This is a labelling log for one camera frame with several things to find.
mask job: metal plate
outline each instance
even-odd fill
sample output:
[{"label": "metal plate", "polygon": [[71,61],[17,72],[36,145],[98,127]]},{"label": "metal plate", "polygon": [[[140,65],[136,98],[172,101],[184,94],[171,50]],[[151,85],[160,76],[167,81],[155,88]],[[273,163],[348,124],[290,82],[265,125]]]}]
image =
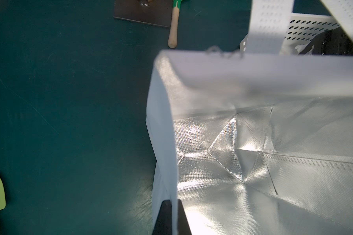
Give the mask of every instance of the metal plate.
[{"label": "metal plate", "polygon": [[115,0],[114,18],[170,27],[172,7],[172,0]]}]

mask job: dark green surface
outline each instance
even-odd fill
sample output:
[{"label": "dark green surface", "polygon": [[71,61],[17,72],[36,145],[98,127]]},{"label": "dark green surface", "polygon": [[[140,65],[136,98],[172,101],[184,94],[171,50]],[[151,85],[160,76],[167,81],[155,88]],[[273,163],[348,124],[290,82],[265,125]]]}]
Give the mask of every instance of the dark green surface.
[{"label": "dark green surface", "polygon": [[[300,13],[324,12],[310,2]],[[113,7],[0,1],[1,235],[151,234],[146,97],[169,31],[115,20]],[[178,49],[234,50],[250,7],[184,1]]]}]

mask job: white non-woven bag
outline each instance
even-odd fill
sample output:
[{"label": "white non-woven bag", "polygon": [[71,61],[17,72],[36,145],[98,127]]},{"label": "white non-woven bag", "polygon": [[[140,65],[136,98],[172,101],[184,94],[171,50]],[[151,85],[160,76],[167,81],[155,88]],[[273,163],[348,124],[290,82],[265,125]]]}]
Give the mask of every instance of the white non-woven bag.
[{"label": "white non-woven bag", "polygon": [[181,199],[192,234],[353,234],[353,57],[268,52],[155,59],[154,223]]}]

